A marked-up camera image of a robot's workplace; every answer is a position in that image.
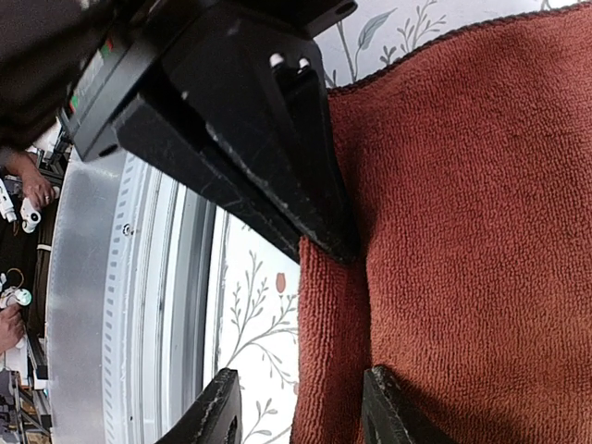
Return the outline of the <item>operator hand lower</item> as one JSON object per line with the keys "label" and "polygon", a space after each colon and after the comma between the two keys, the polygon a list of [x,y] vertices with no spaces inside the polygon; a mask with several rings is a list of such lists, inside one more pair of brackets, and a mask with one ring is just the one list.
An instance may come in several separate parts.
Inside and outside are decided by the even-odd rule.
{"label": "operator hand lower", "polygon": [[24,337],[25,326],[21,316],[21,306],[13,304],[0,313],[0,352],[14,348]]}

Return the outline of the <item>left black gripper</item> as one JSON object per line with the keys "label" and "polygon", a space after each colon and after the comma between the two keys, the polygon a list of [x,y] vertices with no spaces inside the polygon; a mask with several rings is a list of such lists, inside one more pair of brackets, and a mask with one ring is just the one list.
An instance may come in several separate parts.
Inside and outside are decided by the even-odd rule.
{"label": "left black gripper", "polygon": [[123,85],[114,108],[166,51],[162,67],[181,99],[138,93],[113,119],[120,146],[234,215],[296,263],[301,238],[339,263],[354,261],[360,237],[313,37],[357,3],[232,1],[246,8],[211,8],[215,4],[126,1],[58,112],[55,154],[81,146],[76,139],[104,125],[102,118],[89,125],[83,119],[118,68]]}

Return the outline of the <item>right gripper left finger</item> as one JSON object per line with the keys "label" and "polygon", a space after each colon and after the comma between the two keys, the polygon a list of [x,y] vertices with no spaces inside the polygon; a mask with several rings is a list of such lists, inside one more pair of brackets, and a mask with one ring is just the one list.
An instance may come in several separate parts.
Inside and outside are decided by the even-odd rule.
{"label": "right gripper left finger", "polygon": [[241,441],[239,373],[223,368],[156,444],[239,444]]}

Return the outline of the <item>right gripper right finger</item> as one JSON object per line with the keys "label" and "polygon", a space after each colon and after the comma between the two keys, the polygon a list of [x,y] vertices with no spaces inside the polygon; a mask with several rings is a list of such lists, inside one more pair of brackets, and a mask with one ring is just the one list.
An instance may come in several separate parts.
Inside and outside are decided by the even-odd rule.
{"label": "right gripper right finger", "polygon": [[362,424],[365,443],[454,443],[406,398],[398,380],[384,365],[364,371]]}

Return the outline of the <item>operator hand upper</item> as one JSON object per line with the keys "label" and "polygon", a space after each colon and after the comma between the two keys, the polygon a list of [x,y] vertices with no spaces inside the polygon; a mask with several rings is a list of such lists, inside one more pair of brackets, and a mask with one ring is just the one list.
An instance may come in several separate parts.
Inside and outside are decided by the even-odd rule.
{"label": "operator hand upper", "polygon": [[6,161],[6,171],[21,179],[24,197],[31,201],[34,209],[43,210],[55,200],[52,185],[41,174],[29,153],[11,153]]}

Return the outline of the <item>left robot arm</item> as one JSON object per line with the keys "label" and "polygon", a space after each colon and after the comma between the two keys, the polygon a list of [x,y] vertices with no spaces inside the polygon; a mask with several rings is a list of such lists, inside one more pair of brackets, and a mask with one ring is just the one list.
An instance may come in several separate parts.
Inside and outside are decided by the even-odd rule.
{"label": "left robot arm", "polygon": [[81,159],[123,149],[298,259],[360,251],[315,37],[353,1],[5,1],[1,143],[55,121]]}

